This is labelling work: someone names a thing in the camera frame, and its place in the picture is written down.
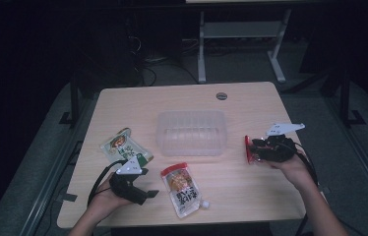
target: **cable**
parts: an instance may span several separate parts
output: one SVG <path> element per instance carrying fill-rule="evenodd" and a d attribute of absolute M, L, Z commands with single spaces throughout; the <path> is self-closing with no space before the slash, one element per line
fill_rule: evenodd
<path fill-rule="evenodd" d="M 62 186 L 59 189 L 58 194 L 56 196 L 59 196 L 61 194 L 62 190 L 65 189 L 65 188 L 67 188 L 67 187 L 68 187 L 68 185 Z M 51 229 L 51 226 L 52 226 L 52 209 L 53 209 L 53 206 L 54 206 L 55 203 L 56 203 L 55 200 L 53 200 L 52 201 L 52 204 L 49 206 L 49 225 L 46 228 L 46 231 L 45 231 L 45 233 L 43 235 L 47 235 L 48 232 L 49 232 L 49 230 Z"/>
<path fill-rule="evenodd" d="M 97 194 L 102 193 L 102 192 L 104 192 L 104 191 L 107 191 L 107 190 L 109 190 L 109 189 L 110 189 L 110 188 L 100 190 L 100 191 L 98 191 L 97 193 L 95 193 L 94 195 L 97 195 Z"/>
<path fill-rule="evenodd" d="M 188 75 L 190 75 L 190 77 L 194 80 L 194 82 L 198 85 L 199 82 L 198 80 L 193 76 L 193 74 L 191 74 L 191 72 L 189 70 L 187 70 L 186 68 L 179 66 L 179 65 L 175 65 L 175 64 L 158 64 L 158 65 L 152 65 L 152 67 L 158 67 L 158 66 L 174 66 L 174 67 L 178 67 L 181 70 L 184 70 L 188 73 Z"/>
<path fill-rule="evenodd" d="M 306 156 L 304 156 L 303 154 L 301 153 L 297 153 L 298 157 L 300 157 L 300 159 L 304 162 L 304 164 L 306 165 L 307 167 L 307 170 L 309 171 L 311 177 L 313 178 L 313 180 L 315 181 L 315 184 L 316 186 L 319 187 L 319 182 L 318 182 L 318 178 L 317 178 L 317 174 L 316 174 L 316 169 L 314 167 L 314 164 L 313 164 L 313 161 L 312 159 L 310 158 L 310 155 L 307 154 L 307 151 L 306 149 L 300 145 L 300 144 L 297 144 L 295 143 L 297 146 L 303 148 L 304 150 L 304 153 L 306 153 L 306 156 L 308 156 L 308 158 Z M 297 232 L 296 232 L 296 236 L 299 236 L 301 234 L 301 232 L 303 231 L 303 228 L 307 222 L 307 219 L 308 219 L 308 216 L 307 216 L 307 213 L 304 215 L 298 229 L 297 229 Z M 349 229 L 353 230 L 355 233 L 361 235 L 361 236 L 364 236 L 363 233 L 361 233 L 359 230 L 357 230 L 356 228 L 352 227 L 351 225 L 349 225 L 348 223 L 346 223 L 345 221 L 343 221 L 342 219 L 340 219 L 338 216 L 337 216 L 337 220 L 340 221 L 343 225 L 345 225 L 346 227 L 348 227 Z"/>
<path fill-rule="evenodd" d="M 199 39 L 183 39 L 182 40 L 182 54 L 189 55 L 191 52 L 194 52 L 198 49 L 199 46 Z"/>
<path fill-rule="evenodd" d="M 99 192 L 96 192 L 96 190 L 97 190 L 98 186 L 100 185 L 101 180 L 104 178 L 104 176 L 110 170 L 110 168 L 115 164 L 124 164 L 124 163 L 126 163 L 126 161 L 127 160 L 117 160 L 117 161 L 114 161 L 113 163 L 111 163 L 110 165 L 108 165 L 104 168 L 104 170 L 101 172 L 100 176 L 98 176 L 97 180 L 95 180 L 95 183 L 92 186 L 92 190 L 90 191 L 90 194 L 89 194 L 89 200 L 87 201 L 87 206 L 89 206 L 89 204 L 92 202 L 92 198 L 94 198 L 94 196 L 99 193 Z"/>
<path fill-rule="evenodd" d="M 155 84 L 155 82 L 156 82 L 156 72 L 155 71 L 153 71 L 153 70 L 151 70 L 150 68 L 148 68 L 148 67 L 144 67 L 144 68 L 142 68 L 143 70 L 147 70 L 147 71 L 150 71 L 151 73 L 153 73 L 153 81 L 148 85 L 148 87 L 151 87 L 151 86 L 153 86 L 154 84 Z M 145 77 L 141 74 L 141 77 L 142 77 L 142 84 L 143 84 L 143 86 L 144 87 L 146 87 L 147 86 L 147 83 L 145 82 Z"/>
<path fill-rule="evenodd" d="M 71 161 L 74 159 L 74 157 L 76 155 L 78 155 L 80 153 L 81 148 L 79 147 L 79 145 L 82 144 L 82 143 L 83 143 L 83 141 L 77 141 L 76 144 L 74 145 L 73 151 L 71 151 L 70 157 L 68 158 L 67 163 L 64 166 L 64 169 L 61 171 L 61 174 L 58 176 L 58 181 L 57 181 L 58 183 L 60 182 L 60 180 L 62 178 L 62 175 L 64 174 L 64 172 L 67 169 L 67 167 L 69 165 L 75 165 L 75 163 L 73 164 Z M 54 195 L 55 190 L 56 190 L 56 187 L 57 186 L 55 186 L 54 189 L 52 190 L 52 195 L 51 196 Z M 63 187 L 61 187 L 61 189 L 58 191 L 58 195 L 57 196 L 59 196 L 59 194 L 61 193 L 61 191 L 65 187 L 68 187 L 68 185 L 64 185 Z M 43 235 L 46 235 L 48 233 L 50 227 L 52 226 L 52 207 L 54 206 L 54 204 L 55 204 L 55 200 L 50 204 L 50 206 L 48 206 L 48 207 L 50 207 L 50 210 L 49 210 L 50 211 L 50 213 L 49 213 L 49 217 L 50 217 L 49 226 L 48 226 L 48 228 L 46 229 L 46 231 L 45 231 L 45 233 Z"/>
<path fill-rule="evenodd" d="M 139 52 L 139 50 L 141 50 L 141 47 L 142 47 L 142 43 L 141 43 L 141 41 L 137 38 L 137 37 L 135 37 L 135 36 L 129 36 L 129 38 L 130 39 L 135 39 L 135 40 L 137 40 L 138 41 L 138 48 L 135 50 L 136 52 Z"/>

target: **dark background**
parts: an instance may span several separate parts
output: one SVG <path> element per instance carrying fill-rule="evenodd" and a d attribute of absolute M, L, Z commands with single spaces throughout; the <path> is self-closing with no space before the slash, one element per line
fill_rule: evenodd
<path fill-rule="evenodd" d="M 109 7 L 117 3 L 111 1 Z M 147 10 L 131 21 L 130 12 L 106 10 L 104 1 L 83 4 L 0 1 L 0 199 L 70 79 L 79 81 L 85 96 L 103 88 L 136 86 L 140 79 L 134 66 L 140 58 L 130 54 L 127 36 L 139 36 L 146 47 L 178 61 L 181 38 L 197 37 L 197 12 Z M 250 13 L 233 16 L 249 20 Z M 310 42 L 303 72 L 318 73 L 340 63 L 368 92 L 366 1 L 294 9 L 286 40 L 302 37 Z"/>

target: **plastic storage box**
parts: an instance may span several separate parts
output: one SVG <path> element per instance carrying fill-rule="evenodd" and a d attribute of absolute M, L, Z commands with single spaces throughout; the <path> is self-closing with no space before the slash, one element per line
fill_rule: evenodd
<path fill-rule="evenodd" d="M 163 155 L 220 155 L 227 142 L 220 110 L 169 110 L 158 115 L 156 142 Z"/>

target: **plastic wrapper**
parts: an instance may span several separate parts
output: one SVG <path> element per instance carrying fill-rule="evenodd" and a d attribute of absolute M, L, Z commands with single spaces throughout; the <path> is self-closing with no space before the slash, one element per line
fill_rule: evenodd
<path fill-rule="evenodd" d="M 171 165 L 162 170 L 160 175 L 178 217 L 185 217 L 200 207 L 209 207 L 209 202 L 202 200 L 202 194 L 187 163 Z"/>
<path fill-rule="evenodd" d="M 131 137 L 131 129 L 125 128 L 114 137 L 105 141 L 100 148 L 111 163 L 136 156 L 141 167 L 144 167 L 153 159 L 153 154 L 138 145 Z"/>

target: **table top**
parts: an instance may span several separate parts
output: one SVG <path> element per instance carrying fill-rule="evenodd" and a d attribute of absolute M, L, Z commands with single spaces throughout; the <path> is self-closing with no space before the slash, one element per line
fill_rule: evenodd
<path fill-rule="evenodd" d="M 225 92 L 226 100 L 216 94 Z M 227 145 L 218 156 L 163 156 L 155 141 L 157 116 L 165 110 L 223 111 Z M 291 123 L 272 83 L 215 84 L 154 88 L 110 88 L 101 92 L 79 155 L 58 225 L 73 227 L 87 207 L 97 177 L 109 165 L 99 146 L 125 127 L 131 138 L 148 149 L 154 159 L 149 173 L 134 185 L 159 190 L 142 206 L 123 206 L 99 226 L 149 226 L 222 222 L 252 222 L 301 218 L 305 208 L 297 190 L 277 169 L 248 165 L 244 137 L 265 138 L 273 123 Z M 286 134 L 299 143 L 295 132 Z M 187 162 L 208 209 L 179 218 L 160 177 L 164 168 Z"/>

